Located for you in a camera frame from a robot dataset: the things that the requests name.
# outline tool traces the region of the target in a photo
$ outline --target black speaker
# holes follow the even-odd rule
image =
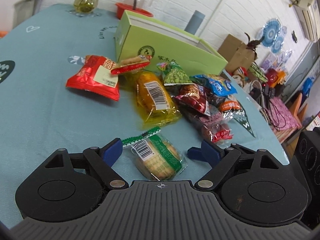
[[[291,166],[295,177],[308,192],[308,207],[302,217],[303,223],[314,228],[320,223],[320,128],[300,134]]]

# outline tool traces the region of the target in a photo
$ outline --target gray ribbed plate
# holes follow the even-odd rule
[[[135,181],[111,191],[82,218],[61,223],[26,218],[12,232],[18,240],[295,240],[309,233],[298,223],[247,225],[225,212],[214,194],[197,191],[188,181]]]

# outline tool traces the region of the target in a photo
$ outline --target white air conditioner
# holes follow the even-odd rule
[[[297,0],[295,9],[305,37],[317,42],[320,39],[320,13],[317,0]]]

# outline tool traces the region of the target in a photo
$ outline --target green snack package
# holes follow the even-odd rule
[[[192,84],[191,79],[176,62],[164,62],[157,64],[157,68],[163,73],[165,86]]]
[[[135,165],[150,180],[170,180],[180,174],[187,163],[182,154],[159,134],[155,127],[140,136],[122,140],[124,147],[131,147]]]

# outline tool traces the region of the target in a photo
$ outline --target glass vase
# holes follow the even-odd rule
[[[78,13],[91,13],[98,6],[98,0],[75,0],[73,6]]]

